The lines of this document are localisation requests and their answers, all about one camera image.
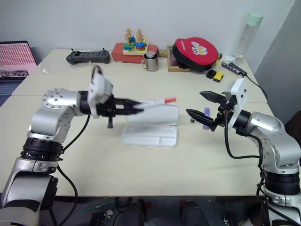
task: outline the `robotic arm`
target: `robotic arm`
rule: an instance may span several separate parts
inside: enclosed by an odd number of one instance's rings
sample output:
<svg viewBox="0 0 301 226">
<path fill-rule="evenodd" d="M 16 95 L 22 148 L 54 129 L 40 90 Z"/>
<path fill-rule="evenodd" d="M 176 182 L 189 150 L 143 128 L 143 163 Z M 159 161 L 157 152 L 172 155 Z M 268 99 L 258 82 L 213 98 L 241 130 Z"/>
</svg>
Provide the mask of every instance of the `robotic arm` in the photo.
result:
<svg viewBox="0 0 301 226">
<path fill-rule="evenodd" d="M 262 201 L 265 219 L 263 225 L 300 225 L 301 193 L 299 180 L 299 159 L 301 150 L 298 143 L 286 132 L 283 123 L 269 115 L 242 110 L 247 88 L 244 79 L 231 83 L 225 96 L 204 91 L 200 93 L 207 100 L 219 103 L 215 120 L 197 110 L 186 109 L 196 121 L 207 125 L 211 131 L 217 126 L 225 127 L 225 142 L 229 155 L 235 159 L 259 157 L 261 183 L 265 199 Z M 228 143 L 228 130 L 234 128 L 241 136 L 249 137 L 258 147 L 259 156 L 233 156 Z"/>
<path fill-rule="evenodd" d="M 92 72 L 90 91 L 68 91 L 56 88 L 45 93 L 42 107 L 33 115 L 21 156 L 15 161 L 1 196 L 0 226 L 39 225 L 40 210 L 52 206 L 58 179 L 56 171 L 62 143 L 71 121 L 84 114 L 94 118 L 112 118 L 142 112 L 140 104 L 130 99 L 115 98 L 112 84 L 99 66 Z"/>
</svg>

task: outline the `black cable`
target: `black cable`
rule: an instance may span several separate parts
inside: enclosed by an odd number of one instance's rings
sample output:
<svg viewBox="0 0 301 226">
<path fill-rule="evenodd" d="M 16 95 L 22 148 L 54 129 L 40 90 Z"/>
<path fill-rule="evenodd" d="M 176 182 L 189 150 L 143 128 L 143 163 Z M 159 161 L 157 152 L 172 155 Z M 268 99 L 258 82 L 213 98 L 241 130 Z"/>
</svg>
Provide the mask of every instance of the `black cable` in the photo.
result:
<svg viewBox="0 0 301 226">
<path fill-rule="evenodd" d="M 267 95 L 267 93 L 263 90 L 263 88 L 261 88 L 261 86 L 260 85 L 258 85 L 258 84 L 256 84 L 252 79 L 250 79 L 250 77 L 246 74 L 245 75 L 255 86 L 258 86 L 261 90 L 262 90 L 262 92 L 263 92 L 263 94 L 264 94 L 264 96 L 265 96 L 265 98 L 268 100 L 268 95 Z"/>
<path fill-rule="evenodd" d="M 51 216 L 53 225 L 54 225 L 54 226 L 57 226 L 57 220 L 56 220 L 56 218 L 55 218 L 55 214 L 54 214 L 54 212 L 53 212 L 52 207 L 49 208 L 49 214 L 50 214 L 50 216 Z"/>
<path fill-rule="evenodd" d="M 90 115 L 88 115 L 84 127 L 81 129 L 81 131 L 78 133 L 78 135 L 69 144 L 67 144 L 66 147 L 63 148 L 63 151 L 65 151 L 68 147 L 70 147 L 80 137 L 80 135 L 85 131 L 85 129 L 89 123 L 89 120 L 90 120 Z"/>
<path fill-rule="evenodd" d="M 79 137 L 80 135 L 84 132 L 84 130 L 86 129 L 88 123 L 89 123 L 89 120 L 90 120 L 90 115 L 88 115 L 87 117 L 87 120 L 86 120 L 86 123 L 85 125 L 83 126 L 83 128 L 81 129 L 81 131 L 78 133 L 78 135 L 65 147 L 63 148 L 63 150 L 65 151 L 68 147 L 70 147 Z M 62 171 L 61 167 L 58 165 L 57 166 L 57 170 L 61 173 L 61 175 L 70 183 L 70 185 L 72 186 L 73 190 L 74 190 L 74 203 L 73 203 L 73 207 L 71 209 L 71 211 L 69 212 L 69 214 L 64 218 L 64 220 L 62 220 L 62 222 L 58 225 L 58 226 L 62 226 L 68 219 L 69 217 L 72 215 L 72 213 L 75 211 L 75 208 L 77 206 L 77 203 L 79 201 L 79 196 L 78 196 L 78 192 L 77 192 L 77 189 L 74 185 L 74 183 L 72 182 L 72 180 L 67 177 L 67 175 Z"/>
<path fill-rule="evenodd" d="M 260 182 L 259 184 L 257 184 L 257 190 L 256 190 L 256 198 L 257 200 L 262 204 L 264 205 L 266 208 L 268 208 L 270 211 L 276 213 L 277 215 L 281 216 L 282 218 L 286 219 L 287 221 L 289 221 L 292 225 L 294 226 L 301 226 L 298 222 L 294 221 L 293 219 L 291 219 L 290 217 L 280 213 L 279 211 L 277 211 L 276 209 L 272 208 L 271 206 L 269 206 L 266 202 L 264 202 L 260 197 L 259 197 L 259 192 L 263 192 L 261 187 L 264 183 L 264 176 L 263 176 L 263 169 L 261 167 L 262 165 L 262 161 L 263 161 L 263 147 L 262 147 L 262 142 L 261 140 L 256 137 L 256 136 L 253 136 L 251 134 L 248 134 L 247 135 L 248 137 L 252 137 L 254 139 L 257 140 L 258 142 L 258 147 L 259 147 L 259 163 L 258 163 L 258 168 L 260 170 L 260 176 L 261 176 L 261 179 L 260 179 Z"/>
<path fill-rule="evenodd" d="M 227 149 L 227 152 L 228 152 L 229 156 L 232 159 L 259 158 L 259 156 L 257 156 L 257 155 L 245 155 L 245 156 L 234 156 L 234 155 L 232 155 L 230 147 L 229 147 L 229 139 L 228 139 L 228 118 L 229 118 L 229 111 L 228 110 L 226 110 L 224 112 L 224 118 L 225 118 L 225 131 L 224 131 L 224 133 L 225 133 L 225 144 L 226 144 L 226 149 Z"/>
<path fill-rule="evenodd" d="M 119 216 L 121 213 L 123 213 L 123 211 L 119 212 L 119 213 L 116 215 L 116 217 L 115 217 L 114 220 L 113 220 L 112 226 L 115 226 L 115 221 L 116 221 L 116 219 L 118 218 L 118 216 Z"/>
<path fill-rule="evenodd" d="M 122 211 L 118 206 L 116 206 L 116 203 L 115 203 L 115 209 L 117 210 L 118 213 Z"/>
<path fill-rule="evenodd" d="M 283 225 L 293 225 L 287 220 L 273 220 L 272 226 L 283 226 Z"/>
<path fill-rule="evenodd" d="M 61 221 L 61 223 L 58 225 L 58 226 L 62 226 L 68 219 L 69 219 L 69 217 L 72 215 L 72 213 L 74 212 L 74 210 L 75 210 L 75 208 L 76 208 L 76 206 L 77 206 L 77 203 L 78 203 L 78 201 L 79 201 L 79 195 L 78 195 L 78 193 L 77 193 L 77 189 L 76 189 L 76 187 L 75 187 L 75 185 L 74 185 L 74 183 L 70 180 L 70 178 L 69 177 L 67 177 L 67 175 L 66 174 L 64 174 L 64 172 L 62 171 L 62 169 L 60 168 L 60 166 L 58 165 L 57 166 L 57 169 L 58 169 L 58 171 L 61 173 L 61 175 L 70 183 L 70 185 L 72 186 L 72 188 L 73 188 L 73 190 L 74 190 L 74 203 L 73 203 L 73 207 L 72 207 L 72 209 L 71 209 L 71 211 L 68 213 L 68 215 L 64 218 L 64 220 L 62 220 Z"/>
<path fill-rule="evenodd" d="M 262 168 L 261 168 L 261 165 L 262 165 L 262 162 L 263 162 L 263 146 L 262 146 L 262 142 L 261 142 L 261 140 L 258 137 L 254 136 L 252 134 L 248 134 L 247 136 L 251 137 L 251 138 L 253 138 L 255 140 L 257 140 L 257 142 L 258 142 L 258 147 L 259 147 L 259 162 L 258 162 L 257 166 L 262 171 Z"/>
</svg>

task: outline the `game controller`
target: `game controller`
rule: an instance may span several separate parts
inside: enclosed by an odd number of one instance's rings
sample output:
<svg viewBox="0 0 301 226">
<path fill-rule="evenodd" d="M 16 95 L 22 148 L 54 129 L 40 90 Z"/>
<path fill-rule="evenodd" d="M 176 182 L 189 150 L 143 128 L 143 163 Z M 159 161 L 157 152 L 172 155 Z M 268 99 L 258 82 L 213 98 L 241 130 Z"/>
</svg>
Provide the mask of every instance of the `game controller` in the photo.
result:
<svg viewBox="0 0 301 226">
<path fill-rule="evenodd" d="M 74 65 L 80 62 L 97 61 L 100 63 L 110 62 L 110 53 L 107 50 L 102 49 L 98 52 L 79 52 L 71 49 L 72 52 L 66 57 L 68 63 Z"/>
</svg>

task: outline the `laptop screen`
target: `laptop screen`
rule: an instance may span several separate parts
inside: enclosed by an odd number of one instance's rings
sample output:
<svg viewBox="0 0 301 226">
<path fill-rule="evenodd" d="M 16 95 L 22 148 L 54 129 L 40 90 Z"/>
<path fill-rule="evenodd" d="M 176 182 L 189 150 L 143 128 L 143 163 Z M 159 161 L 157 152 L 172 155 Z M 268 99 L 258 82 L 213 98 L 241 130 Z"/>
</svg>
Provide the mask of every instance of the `laptop screen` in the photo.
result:
<svg viewBox="0 0 301 226">
<path fill-rule="evenodd" d="M 36 67 L 27 41 L 0 42 L 0 78 L 26 77 Z"/>
</svg>

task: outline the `white bracket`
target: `white bracket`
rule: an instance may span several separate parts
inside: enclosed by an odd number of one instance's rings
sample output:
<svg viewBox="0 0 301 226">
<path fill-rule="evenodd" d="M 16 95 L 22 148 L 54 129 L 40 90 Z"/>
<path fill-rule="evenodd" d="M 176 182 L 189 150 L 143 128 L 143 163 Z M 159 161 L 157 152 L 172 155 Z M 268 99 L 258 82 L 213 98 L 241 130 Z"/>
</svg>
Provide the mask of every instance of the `white bracket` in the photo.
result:
<svg viewBox="0 0 301 226">
<path fill-rule="evenodd" d="M 233 83 L 233 85 L 225 91 L 225 93 L 231 94 L 232 96 L 234 95 L 237 101 L 232 111 L 233 115 L 231 117 L 231 120 L 228 123 L 228 130 L 230 130 L 236 122 L 236 119 L 238 118 L 243 107 L 245 106 L 246 100 L 248 98 L 248 90 L 246 88 L 245 79 L 237 79 Z"/>
<path fill-rule="evenodd" d="M 96 105 L 104 104 L 112 95 L 113 86 L 103 75 L 100 66 L 94 67 L 93 75 L 88 92 L 88 104 L 93 118 L 98 119 Z"/>
</svg>

